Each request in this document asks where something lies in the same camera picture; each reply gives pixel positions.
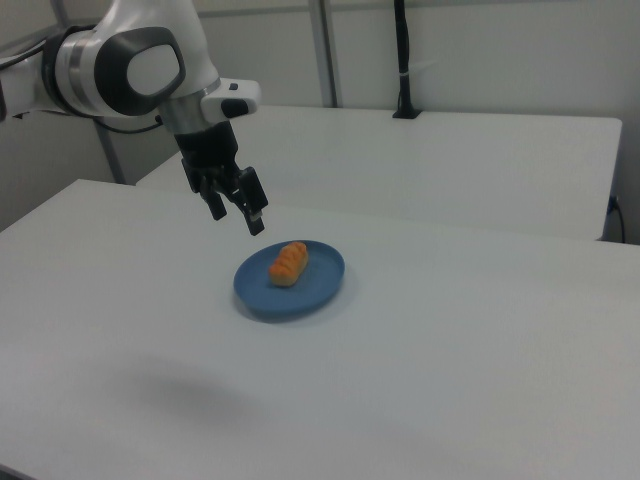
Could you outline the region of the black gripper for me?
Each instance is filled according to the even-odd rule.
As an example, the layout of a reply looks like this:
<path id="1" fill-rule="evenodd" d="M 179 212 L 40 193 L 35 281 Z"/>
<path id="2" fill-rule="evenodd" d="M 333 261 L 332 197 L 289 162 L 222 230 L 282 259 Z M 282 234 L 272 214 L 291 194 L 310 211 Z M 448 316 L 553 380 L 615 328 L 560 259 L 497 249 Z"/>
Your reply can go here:
<path id="1" fill-rule="evenodd" d="M 227 176 L 225 196 L 243 214 L 249 233 L 260 234 L 265 229 L 262 211 L 269 201 L 255 169 L 239 170 L 236 164 L 238 143 L 231 123 L 223 121 L 200 132 L 179 134 L 175 140 L 189 187 L 207 204 L 213 219 L 220 220 L 227 214 L 215 188 L 215 170 Z"/>

